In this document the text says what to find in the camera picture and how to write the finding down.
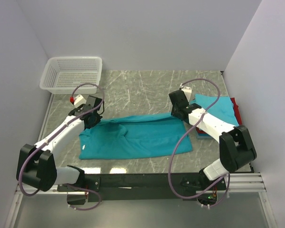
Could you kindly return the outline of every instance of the white laundry basket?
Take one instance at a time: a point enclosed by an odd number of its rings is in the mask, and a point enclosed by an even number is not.
[[[40,88],[53,94],[71,94],[82,83],[99,85],[102,70],[100,57],[54,57],[44,68]],[[92,85],[80,87],[76,94],[94,94]]]

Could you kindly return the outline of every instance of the cable connector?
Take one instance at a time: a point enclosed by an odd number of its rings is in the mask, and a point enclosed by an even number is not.
[[[74,105],[74,97],[70,97],[70,102],[72,103],[72,105]]]

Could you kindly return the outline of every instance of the gray floor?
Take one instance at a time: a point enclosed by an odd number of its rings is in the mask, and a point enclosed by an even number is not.
[[[16,228],[268,227],[258,193],[231,193],[210,210],[196,201],[166,199],[104,201],[92,211],[74,211],[66,195],[36,195],[23,198],[19,215]]]
[[[192,78],[207,78],[216,83],[222,96],[226,86],[219,71],[103,71],[100,86],[105,90],[104,118],[129,115],[156,114],[171,111],[168,93]],[[195,93],[216,96],[213,85],[205,81],[189,83]],[[69,95],[54,95],[47,116],[43,137],[52,132],[65,119],[73,106]],[[175,156],[173,172],[198,172],[219,158],[219,144],[211,139],[198,140],[190,134],[193,151]],[[88,172],[159,173],[167,172],[169,156],[130,160],[80,160],[79,137],[72,140],[56,160],[56,166],[73,165]],[[246,165],[239,171],[251,171]]]

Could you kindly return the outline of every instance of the gray marble surface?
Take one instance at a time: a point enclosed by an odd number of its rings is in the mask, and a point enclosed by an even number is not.
[[[129,115],[157,114],[171,111],[168,93],[179,88],[180,83],[192,78],[207,78],[216,83],[222,96],[227,96],[226,86],[219,71],[103,71],[100,86],[105,90],[106,118]],[[205,81],[189,83],[195,93],[216,96],[213,85]],[[69,95],[53,95],[42,138],[52,132],[65,119],[73,106]],[[198,172],[219,158],[219,144],[212,139],[198,140],[190,133],[193,151],[175,156],[173,172]],[[169,156],[130,160],[80,160],[79,137],[70,141],[56,160],[56,166],[73,165],[93,173],[159,173],[167,172]],[[247,165],[239,171],[251,171]]]

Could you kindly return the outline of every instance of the gray wall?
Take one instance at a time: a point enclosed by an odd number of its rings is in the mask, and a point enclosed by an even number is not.
[[[225,70],[261,0],[17,0],[49,57],[104,69]]]
[[[0,0],[0,227],[16,189],[19,150],[34,143],[49,94],[39,89],[47,56],[21,9]]]
[[[252,135],[254,166],[285,228],[285,1],[261,2],[224,77]]]

